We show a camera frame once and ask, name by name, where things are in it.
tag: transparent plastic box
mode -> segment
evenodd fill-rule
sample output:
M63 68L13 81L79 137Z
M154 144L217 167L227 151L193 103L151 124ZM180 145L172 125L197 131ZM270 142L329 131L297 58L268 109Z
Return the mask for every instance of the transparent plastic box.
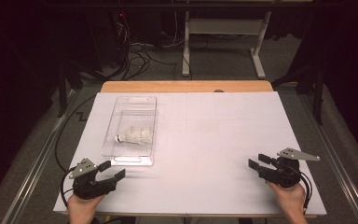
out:
M157 98L118 97L103 143L112 165L152 165Z

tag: white table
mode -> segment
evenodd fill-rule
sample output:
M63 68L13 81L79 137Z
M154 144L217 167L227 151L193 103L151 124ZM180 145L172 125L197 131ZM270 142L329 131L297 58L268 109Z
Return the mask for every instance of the white table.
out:
M248 167L258 153L276 158L287 147L300 149L277 92L100 92L71 167L84 157L95 164L118 96L156 96L154 164L125 168L97 212L118 216L271 217L280 216L272 190ZM307 164L300 169L310 177ZM65 181L65 188L72 187ZM308 216L326 214L313 183ZM58 197L54 211L65 212Z

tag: hand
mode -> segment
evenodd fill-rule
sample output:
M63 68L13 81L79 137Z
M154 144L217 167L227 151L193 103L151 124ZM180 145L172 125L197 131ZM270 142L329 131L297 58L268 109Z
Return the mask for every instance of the hand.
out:
M68 199L69 223L90 224L94 218L95 209L104 195L94 199L83 200L73 194Z
M280 186L267 182L275 193L278 205L283 211L284 216L291 224L304 224L307 220L304 217L305 190L299 184L291 188L281 188Z

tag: black cable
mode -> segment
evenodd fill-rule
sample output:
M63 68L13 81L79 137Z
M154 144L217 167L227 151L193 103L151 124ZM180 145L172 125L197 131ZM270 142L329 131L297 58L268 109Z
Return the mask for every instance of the black cable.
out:
M74 189L68 189L66 192L64 192L63 194L66 194L67 192L74 190Z
M308 203L310 202L310 197L312 197L313 186L312 186L312 183L310 182L310 179L309 179L304 173L301 172L301 174L302 174L303 176L305 176L305 177L307 178L308 182L310 183L310 185L309 185L310 192L308 192L308 196L306 196L306 201L304 202L304 208L307 209L307 208L308 208Z
M66 169L62 166L62 164L60 163L60 160L58 159L58 144L60 142L60 138L62 135L63 130L66 127L66 124L68 123L69 119L71 119L71 117L75 114L75 112L78 110L78 108L80 108L83 104L85 104L86 102L88 102L89 100L91 100L92 98L94 98L96 95L91 96L90 98L88 98L87 100L83 101L80 105L78 105L75 110L69 115L69 117L66 119L65 123L62 125L62 128L60 129L60 131L58 132L58 137L57 137L57 141L55 142L55 146L54 146L54 157L56 159L56 162L58 163L58 165L60 166L60 168L66 172Z
M304 185L305 185L305 188L306 188L306 196L305 196L305 202L304 202L304 205L303 205L303 208L304 208L304 214L305 212L307 211L308 209L308 203L310 202L310 196L311 196L311 189L310 187L312 188L312 183L310 182L310 185L308 184L307 180L302 176L302 174L310 181L310 179L302 172L299 172L297 170L295 170L293 167L289 166L289 165L286 165L282 162L278 162L276 161L278 165L281 165L281 166L284 166L285 168L295 172L297 175L300 176L300 179L304 182Z
M308 185L307 181L305 180L305 178L301 175L300 176L301 180L304 182L305 184L305 188L307 190L306 192L306 196L305 196L305 202L304 202L304 214L305 212L307 211L307 208L308 208L308 203L310 202L310 186Z
M65 199L65 193L63 192L63 183L65 182L65 178L69 175L69 173L71 173L72 171L75 170L76 167L72 167L71 169L69 169L68 171L65 172L65 174L62 176L61 179L61 187L60 187L60 193L61 193L61 198L63 201L63 204L65 204L65 207L68 207L68 202Z

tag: white feathers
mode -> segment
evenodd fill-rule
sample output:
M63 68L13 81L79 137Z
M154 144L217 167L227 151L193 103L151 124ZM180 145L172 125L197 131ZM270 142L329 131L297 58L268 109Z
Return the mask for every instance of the white feathers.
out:
M115 141L118 143L127 142L135 143L139 145L152 144L153 134L150 131L150 128L140 128L136 129L133 126L124 132L115 137Z

